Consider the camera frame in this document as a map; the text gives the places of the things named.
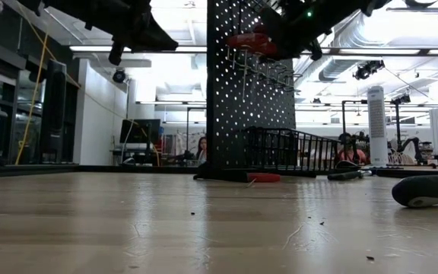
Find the black speaker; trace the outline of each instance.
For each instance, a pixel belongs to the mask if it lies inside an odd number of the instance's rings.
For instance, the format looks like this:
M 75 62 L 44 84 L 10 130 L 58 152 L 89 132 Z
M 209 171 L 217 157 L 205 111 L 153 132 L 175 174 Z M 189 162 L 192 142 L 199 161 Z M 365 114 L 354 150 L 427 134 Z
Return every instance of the black speaker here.
M 40 163 L 62 160 L 66 72 L 65 64 L 49 61 L 43 96 Z

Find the black tool handle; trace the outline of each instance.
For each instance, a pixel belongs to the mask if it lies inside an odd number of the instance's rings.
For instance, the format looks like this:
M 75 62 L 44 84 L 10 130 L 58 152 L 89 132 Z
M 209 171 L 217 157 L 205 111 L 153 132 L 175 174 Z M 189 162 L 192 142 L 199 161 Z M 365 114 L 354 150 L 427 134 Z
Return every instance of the black tool handle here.
M 407 207 L 438 205 L 438 175 L 405 178 L 393 187 L 392 195 L 396 202 Z
M 330 174 L 327 176 L 328 180 L 353 180 L 356 178 L 362 177 L 362 173 L 360 171 L 351 171 L 345 172 L 341 174 Z

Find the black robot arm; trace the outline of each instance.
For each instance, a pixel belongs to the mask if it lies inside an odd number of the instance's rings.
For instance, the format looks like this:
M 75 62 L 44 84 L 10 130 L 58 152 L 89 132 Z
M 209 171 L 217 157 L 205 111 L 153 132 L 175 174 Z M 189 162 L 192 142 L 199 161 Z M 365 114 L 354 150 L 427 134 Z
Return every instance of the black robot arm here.
M 154 20 L 150 0 L 18 0 L 40 15 L 40 5 L 53 7 L 113 35 L 109 61 L 119 65 L 125 47 L 132 53 L 175 50 L 179 44 Z
M 420 139 L 417 138 L 417 137 L 407 139 L 403 143 L 403 145 L 401 145 L 401 147 L 398 148 L 398 152 L 402 153 L 407 148 L 407 145 L 410 144 L 411 142 L 413 142 L 414 146 L 415 146 L 415 160 L 418 163 L 421 163 L 423 158 L 422 158 L 422 154 L 421 154 L 420 148 L 418 147 L 418 144 L 420 143 Z
M 382 8 L 391 0 L 279 0 L 276 4 L 282 10 L 279 15 L 273 8 L 265 7 L 260 18 L 266 34 L 278 48 L 280 59 L 297 58 L 305 49 L 311 58 L 322 57 L 317 37 L 331 33 L 331 29 L 361 10 L 370 16 L 373 10 Z

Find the camera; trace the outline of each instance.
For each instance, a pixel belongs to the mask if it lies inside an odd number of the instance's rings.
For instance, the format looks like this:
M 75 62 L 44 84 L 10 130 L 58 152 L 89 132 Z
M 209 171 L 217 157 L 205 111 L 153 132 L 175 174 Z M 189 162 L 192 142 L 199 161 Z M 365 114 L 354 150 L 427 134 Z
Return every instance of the camera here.
M 125 80 L 126 80 L 125 69 L 117 68 L 116 72 L 114 72 L 114 75 L 113 75 L 113 81 L 115 83 L 122 84 L 122 83 L 124 83 Z

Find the ventilation duct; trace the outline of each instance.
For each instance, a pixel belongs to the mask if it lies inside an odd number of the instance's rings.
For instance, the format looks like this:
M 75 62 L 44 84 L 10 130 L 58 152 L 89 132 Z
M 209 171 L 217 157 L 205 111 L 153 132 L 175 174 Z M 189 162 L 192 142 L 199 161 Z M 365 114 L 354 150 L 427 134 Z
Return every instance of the ventilation duct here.
M 355 47 L 378 47 L 385 46 L 391 41 L 391 38 L 383 41 L 368 40 L 364 36 L 366 16 L 359 13 L 352 22 L 336 37 L 333 47 L 355 48 Z M 339 75 L 360 60 L 353 59 L 333 59 L 330 56 L 323 56 L 320 60 L 314 62 L 304 73 L 303 77 L 298 79 L 296 86 L 300 87 L 311 75 L 318 75 L 320 81 L 334 81 Z

